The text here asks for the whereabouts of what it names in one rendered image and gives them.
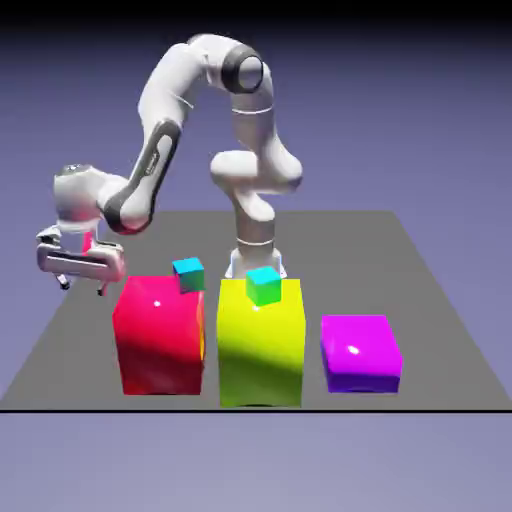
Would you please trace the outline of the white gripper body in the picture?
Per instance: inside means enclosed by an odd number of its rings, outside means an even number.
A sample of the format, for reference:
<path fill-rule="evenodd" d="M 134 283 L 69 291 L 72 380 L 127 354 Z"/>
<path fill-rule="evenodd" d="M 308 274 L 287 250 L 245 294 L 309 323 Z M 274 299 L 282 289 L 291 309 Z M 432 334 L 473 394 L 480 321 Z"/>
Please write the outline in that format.
<path fill-rule="evenodd" d="M 44 272 L 101 282 L 119 282 L 125 275 L 124 250 L 119 244 L 93 241 L 83 254 L 64 250 L 54 242 L 40 241 L 37 263 Z"/>

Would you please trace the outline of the small teal cube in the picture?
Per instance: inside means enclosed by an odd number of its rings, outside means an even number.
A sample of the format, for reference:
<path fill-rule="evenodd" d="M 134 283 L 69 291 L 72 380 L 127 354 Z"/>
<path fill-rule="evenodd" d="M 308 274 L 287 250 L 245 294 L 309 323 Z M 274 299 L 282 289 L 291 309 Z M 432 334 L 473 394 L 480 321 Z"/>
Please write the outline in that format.
<path fill-rule="evenodd" d="M 173 274 L 178 277 L 181 293 L 205 289 L 204 267 L 197 257 L 172 261 Z"/>

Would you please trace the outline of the small green cube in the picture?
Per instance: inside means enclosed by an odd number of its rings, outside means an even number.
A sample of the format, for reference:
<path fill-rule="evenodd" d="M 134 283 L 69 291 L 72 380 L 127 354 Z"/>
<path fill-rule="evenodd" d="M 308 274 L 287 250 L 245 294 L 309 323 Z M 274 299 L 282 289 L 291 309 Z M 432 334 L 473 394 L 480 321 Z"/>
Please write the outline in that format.
<path fill-rule="evenodd" d="M 258 307 L 281 300 L 280 274 L 271 266 L 259 267 L 246 273 L 246 295 Z"/>

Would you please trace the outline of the large red box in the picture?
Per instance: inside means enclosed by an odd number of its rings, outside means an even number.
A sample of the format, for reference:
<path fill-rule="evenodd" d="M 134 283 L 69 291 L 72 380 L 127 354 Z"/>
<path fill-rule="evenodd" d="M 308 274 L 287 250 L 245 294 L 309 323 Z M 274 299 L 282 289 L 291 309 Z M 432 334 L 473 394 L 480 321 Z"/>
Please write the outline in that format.
<path fill-rule="evenodd" d="M 176 276 L 130 276 L 112 314 L 126 395 L 198 395 L 205 354 L 204 293 Z"/>

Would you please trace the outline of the large yellow box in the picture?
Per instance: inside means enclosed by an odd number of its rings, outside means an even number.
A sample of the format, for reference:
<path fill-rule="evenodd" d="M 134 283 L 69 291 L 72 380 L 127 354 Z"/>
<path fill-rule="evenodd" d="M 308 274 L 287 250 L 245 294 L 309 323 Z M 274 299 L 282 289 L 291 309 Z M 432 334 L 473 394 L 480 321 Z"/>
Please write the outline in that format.
<path fill-rule="evenodd" d="M 301 281 L 281 282 L 281 300 L 257 306 L 243 280 L 223 280 L 216 319 L 223 407 L 299 407 L 306 344 Z"/>

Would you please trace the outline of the large purple box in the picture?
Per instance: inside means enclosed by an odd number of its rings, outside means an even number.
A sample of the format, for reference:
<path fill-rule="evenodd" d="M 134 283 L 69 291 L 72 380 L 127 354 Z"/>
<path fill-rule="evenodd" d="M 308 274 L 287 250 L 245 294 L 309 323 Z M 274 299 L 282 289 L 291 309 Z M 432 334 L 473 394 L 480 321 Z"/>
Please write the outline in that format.
<path fill-rule="evenodd" d="M 399 391 L 403 358 L 384 315 L 324 315 L 320 349 L 331 393 Z"/>

